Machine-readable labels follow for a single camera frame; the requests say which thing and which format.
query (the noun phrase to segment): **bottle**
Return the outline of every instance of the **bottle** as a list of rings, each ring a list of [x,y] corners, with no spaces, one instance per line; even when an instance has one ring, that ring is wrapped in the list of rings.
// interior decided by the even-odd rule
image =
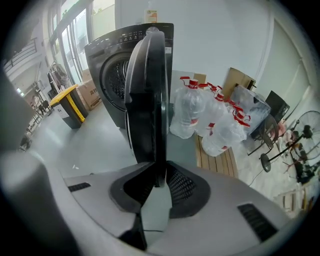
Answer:
[[[210,133],[214,125],[228,111],[224,102],[224,95],[221,92],[217,92],[217,86],[210,83],[209,87],[211,89],[210,99],[206,101],[203,114],[200,116],[195,128],[195,132],[201,137]]]
[[[207,133],[201,141],[204,152],[212,157],[216,157],[229,147],[237,145],[247,138],[245,127],[250,127],[244,120],[243,111],[238,111],[224,115],[224,117],[214,126],[213,133]]]
[[[170,125],[170,132],[182,139],[190,138],[196,129],[198,119],[205,108],[204,96],[198,89],[198,80],[182,76],[184,86],[176,91],[173,106],[173,118]]]
[[[226,109],[228,110],[228,112],[232,112],[234,110],[234,106],[238,105],[239,102],[235,102],[233,100],[231,100],[230,98],[224,101]]]
[[[158,22],[158,12],[154,8],[154,1],[148,2],[147,9],[144,10],[144,23],[157,23]]]

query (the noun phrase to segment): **fan base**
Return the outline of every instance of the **fan base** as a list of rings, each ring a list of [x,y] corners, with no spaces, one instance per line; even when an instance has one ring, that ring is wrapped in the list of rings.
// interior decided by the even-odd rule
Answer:
[[[266,173],[270,172],[271,163],[269,161],[269,157],[266,154],[261,154],[260,159],[261,159],[261,164],[262,164],[264,171]]]

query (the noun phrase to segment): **chair leg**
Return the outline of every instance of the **chair leg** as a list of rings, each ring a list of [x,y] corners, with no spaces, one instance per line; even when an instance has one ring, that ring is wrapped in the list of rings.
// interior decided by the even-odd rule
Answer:
[[[249,154],[247,154],[247,155],[250,156],[252,153],[256,152],[258,149],[260,149],[260,148],[263,146],[263,144],[265,144],[265,143],[264,143],[264,142],[261,143],[260,146],[258,146],[254,151],[252,151],[251,153],[249,153]]]

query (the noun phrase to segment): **red label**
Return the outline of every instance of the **red label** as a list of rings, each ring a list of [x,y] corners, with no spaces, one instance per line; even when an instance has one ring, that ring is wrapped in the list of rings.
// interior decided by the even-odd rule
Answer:
[[[191,119],[190,126],[196,126],[198,123],[198,119]]]

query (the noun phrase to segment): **electric fan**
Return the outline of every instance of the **electric fan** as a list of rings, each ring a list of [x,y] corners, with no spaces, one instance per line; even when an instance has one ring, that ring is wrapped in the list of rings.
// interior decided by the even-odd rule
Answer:
[[[311,160],[320,155],[320,112],[312,110],[304,113],[296,121],[293,132],[297,134],[297,136],[294,142],[286,149],[271,159],[269,159],[265,153],[261,155],[261,164],[267,173],[271,170],[271,161],[292,148],[298,142],[302,145],[303,151],[305,152],[304,156],[302,156],[300,150],[297,150],[296,152],[299,157]]]

